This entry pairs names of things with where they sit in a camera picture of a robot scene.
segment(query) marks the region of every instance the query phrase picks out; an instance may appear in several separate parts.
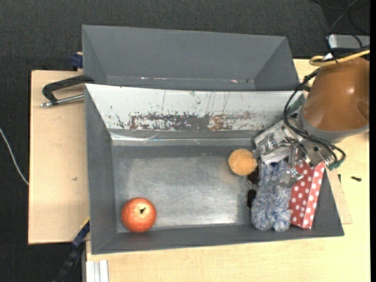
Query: red apple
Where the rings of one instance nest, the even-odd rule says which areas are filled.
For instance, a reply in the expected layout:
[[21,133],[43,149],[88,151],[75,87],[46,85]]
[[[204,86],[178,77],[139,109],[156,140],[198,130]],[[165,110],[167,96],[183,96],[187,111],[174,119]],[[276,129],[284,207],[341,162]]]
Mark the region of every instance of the red apple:
[[122,209],[122,223],[131,232],[145,232],[156,220],[155,206],[147,199],[135,197],[127,201]]

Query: gray bin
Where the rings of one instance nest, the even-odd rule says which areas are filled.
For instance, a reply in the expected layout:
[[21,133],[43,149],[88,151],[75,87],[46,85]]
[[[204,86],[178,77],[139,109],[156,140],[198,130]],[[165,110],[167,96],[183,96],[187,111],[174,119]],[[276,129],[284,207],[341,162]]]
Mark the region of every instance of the gray bin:
[[[326,178],[311,230],[256,230],[227,165],[281,120],[298,82],[285,38],[84,26],[83,43],[93,254],[343,235]],[[138,196],[157,209],[145,233],[120,221]]]

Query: fuzzy cloth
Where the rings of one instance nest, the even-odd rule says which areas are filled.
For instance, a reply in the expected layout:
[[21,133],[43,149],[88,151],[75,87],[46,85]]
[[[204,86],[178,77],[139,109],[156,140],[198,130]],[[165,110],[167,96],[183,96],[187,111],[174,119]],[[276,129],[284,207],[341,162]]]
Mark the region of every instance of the fuzzy cloth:
[[281,187],[278,180],[287,170],[287,163],[263,164],[260,172],[258,191],[252,203],[251,222],[255,228],[266,231],[286,231],[290,227],[291,213],[288,204],[291,188]]

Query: dark carpet floor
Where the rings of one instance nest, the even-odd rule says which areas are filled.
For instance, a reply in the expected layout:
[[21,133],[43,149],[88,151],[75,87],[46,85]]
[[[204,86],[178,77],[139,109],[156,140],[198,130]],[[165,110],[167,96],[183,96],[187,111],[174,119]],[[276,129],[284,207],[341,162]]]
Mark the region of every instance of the dark carpet floor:
[[[282,35],[295,58],[309,58],[327,51],[325,36],[342,13],[310,0],[0,0],[0,127],[28,176],[28,72],[72,70],[69,58],[82,49],[82,24]],[[332,31],[369,30],[367,5],[344,15]],[[0,219],[0,281],[51,281],[70,246],[27,245],[28,188],[2,139]],[[69,281],[80,281],[80,268]]]

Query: black cable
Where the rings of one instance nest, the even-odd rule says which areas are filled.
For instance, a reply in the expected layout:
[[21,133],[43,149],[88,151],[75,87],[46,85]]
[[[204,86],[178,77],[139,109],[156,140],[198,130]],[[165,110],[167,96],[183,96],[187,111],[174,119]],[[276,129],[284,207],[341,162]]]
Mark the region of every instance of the black cable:
[[371,3],[371,0],[359,5],[359,6],[356,6],[356,7],[353,7],[354,4],[358,3],[359,1],[361,0],[354,0],[352,2],[350,2],[350,0],[347,0],[347,6],[345,8],[340,8],[340,7],[336,7],[336,6],[332,6],[332,5],[329,5],[329,4],[326,4],[326,3],[323,3],[322,1],[320,0],[309,0],[311,2],[314,2],[322,7],[325,7],[325,8],[328,8],[328,9],[332,9],[334,11],[342,11],[343,13],[340,15],[340,17],[336,20],[335,22],[335,25],[338,23],[338,21],[345,15],[347,14],[348,16],[348,20],[350,22],[350,24],[357,30],[359,30],[360,32],[363,32],[364,34],[366,35],[369,35],[370,33],[367,32],[365,29],[362,29],[360,28],[358,25],[356,25],[351,17],[351,11],[356,11],[358,9],[361,9],[367,5],[369,5]]

